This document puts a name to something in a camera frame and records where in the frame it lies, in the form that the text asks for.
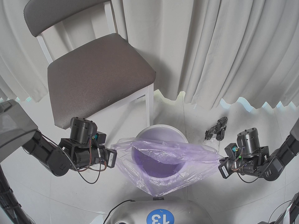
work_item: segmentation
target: white number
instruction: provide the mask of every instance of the white number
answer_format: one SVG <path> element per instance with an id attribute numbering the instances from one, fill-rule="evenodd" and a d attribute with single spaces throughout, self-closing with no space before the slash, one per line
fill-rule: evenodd
<path id="1" fill-rule="evenodd" d="M 163 215 L 163 224 L 169 224 L 170 222 L 166 222 L 166 215 Z"/>
<path id="2" fill-rule="evenodd" d="M 152 216 L 152 221 L 153 221 L 152 224 L 161 224 L 161 223 L 158 222 L 159 220 L 155 219 L 156 217 L 158 219 L 161 219 L 161 217 L 159 215 L 153 215 Z"/>

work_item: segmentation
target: purple plastic bag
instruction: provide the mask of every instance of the purple plastic bag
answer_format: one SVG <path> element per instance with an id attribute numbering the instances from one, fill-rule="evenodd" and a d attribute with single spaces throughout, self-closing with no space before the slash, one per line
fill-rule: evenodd
<path id="1" fill-rule="evenodd" d="M 214 148 L 169 141 L 120 139 L 116 165 L 133 184 L 152 196 L 163 196 L 218 171 L 222 158 Z"/>

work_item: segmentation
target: chair leg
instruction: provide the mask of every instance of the chair leg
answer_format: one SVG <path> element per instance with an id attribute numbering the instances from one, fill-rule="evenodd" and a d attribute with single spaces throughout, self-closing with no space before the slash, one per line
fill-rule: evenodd
<path id="1" fill-rule="evenodd" d="M 145 103 L 147 107 L 147 126 L 149 127 L 154 124 L 154 84 L 147 87 Z"/>

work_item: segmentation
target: blue circular sticker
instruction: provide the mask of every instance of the blue circular sticker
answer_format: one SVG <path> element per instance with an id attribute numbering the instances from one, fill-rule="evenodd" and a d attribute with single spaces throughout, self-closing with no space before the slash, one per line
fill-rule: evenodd
<path id="1" fill-rule="evenodd" d="M 174 216 L 168 210 L 156 209 L 148 214 L 147 224 L 174 224 Z"/>

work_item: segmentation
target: curtain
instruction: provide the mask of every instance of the curtain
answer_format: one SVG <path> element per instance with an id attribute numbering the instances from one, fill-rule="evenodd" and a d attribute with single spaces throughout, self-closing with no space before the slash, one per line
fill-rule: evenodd
<path id="1" fill-rule="evenodd" d="M 23 97 L 39 101 L 47 92 L 48 64 L 21 14 L 28 0 L 2 1 L 1 28 L 6 16 L 15 39 L 10 47 L 0 40 L 0 95 L 20 97 L 24 91 Z M 265 102 L 274 108 L 279 101 L 299 105 L 299 0 L 112 0 L 112 5 L 118 33 L 157 72 L 155 89 L 164 97 L 175 100 L 185 91 L 185 103 L 205 109 L 239 97 L 255 108 Z M 98 5 L 43 37 L 55 60 L 108 33 L 104 7 Z M 3 67 L 10 77 L 2 75 Z"/>

